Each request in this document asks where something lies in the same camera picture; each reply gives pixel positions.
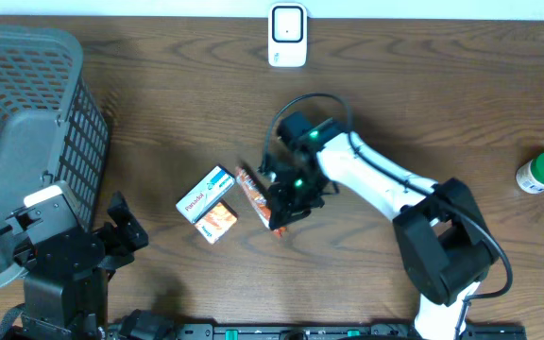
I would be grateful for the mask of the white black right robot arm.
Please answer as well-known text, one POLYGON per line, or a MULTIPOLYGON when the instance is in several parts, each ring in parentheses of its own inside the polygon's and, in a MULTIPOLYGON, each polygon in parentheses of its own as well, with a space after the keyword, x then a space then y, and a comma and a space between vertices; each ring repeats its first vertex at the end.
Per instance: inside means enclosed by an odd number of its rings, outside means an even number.
POLYGON ((283 120, 280 141, 295 161, 263 154, 268 227, 280 230, 324 206, 328 185, 343 185, 391 221, 403 267, 420 293, 413 332, 424 339, 458 339, 466 315, 490 267, 504 253, 462 181, 439 183, 418 176, 365 144, 330 119, 283 120))

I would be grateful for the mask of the green lid white jar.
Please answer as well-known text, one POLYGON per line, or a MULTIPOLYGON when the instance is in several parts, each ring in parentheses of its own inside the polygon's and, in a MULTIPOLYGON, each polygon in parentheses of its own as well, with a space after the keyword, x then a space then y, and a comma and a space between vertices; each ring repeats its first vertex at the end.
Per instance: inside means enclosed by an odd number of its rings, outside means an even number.
POLYGON ((544 192, 544 152, 518 169, 516 182, 525 193, 537 195, 544 192))

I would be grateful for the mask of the orange Top chocolate bar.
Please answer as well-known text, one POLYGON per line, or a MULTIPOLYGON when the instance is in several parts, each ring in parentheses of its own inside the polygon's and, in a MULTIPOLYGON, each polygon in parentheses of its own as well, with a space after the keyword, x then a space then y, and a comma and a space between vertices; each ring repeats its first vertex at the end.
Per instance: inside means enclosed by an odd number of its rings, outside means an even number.
POLYGON ((263 225, 275 234, 278 238, 286 232, 286 227, 272 229, 269 225, 271 219, 271 210, 267 207, 267 200, 264 197, 264 190, 256 177, 251 175, 245 166, 236 167, 236 181, 242 188, 252 209, 258 214, 263 225))

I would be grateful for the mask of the white blue Panadol box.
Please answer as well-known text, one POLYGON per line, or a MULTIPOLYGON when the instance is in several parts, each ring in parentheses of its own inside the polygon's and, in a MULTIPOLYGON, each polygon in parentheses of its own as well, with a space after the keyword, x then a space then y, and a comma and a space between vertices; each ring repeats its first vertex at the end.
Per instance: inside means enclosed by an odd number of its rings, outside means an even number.
POLYGON ((178 211, 196 223, 235 183, 234 175, 216 165, 176 204, 178 211))

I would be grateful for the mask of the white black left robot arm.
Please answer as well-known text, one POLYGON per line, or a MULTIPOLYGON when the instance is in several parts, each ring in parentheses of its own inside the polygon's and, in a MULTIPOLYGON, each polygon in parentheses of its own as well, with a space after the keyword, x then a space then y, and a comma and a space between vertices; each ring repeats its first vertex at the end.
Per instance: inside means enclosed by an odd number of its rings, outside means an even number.
POLYGON ((110 221, 84 229, 64 195, 14 211, 9 228, 20 240, 13 261, 25 270, 24 303, 7 311, 0 339, 103 339, 108 285, 148 244, 124 196, 113 194, 110 221))

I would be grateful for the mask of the orange small box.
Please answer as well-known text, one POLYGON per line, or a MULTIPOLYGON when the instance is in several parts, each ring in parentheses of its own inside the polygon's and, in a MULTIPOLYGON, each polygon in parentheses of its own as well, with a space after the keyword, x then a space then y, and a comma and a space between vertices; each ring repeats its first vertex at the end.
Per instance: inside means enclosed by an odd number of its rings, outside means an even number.
POLYGON ((209 244, 213 245, 237 221, 237 214, 224 200, 220 200, 195 223, 195 228, 209 244))

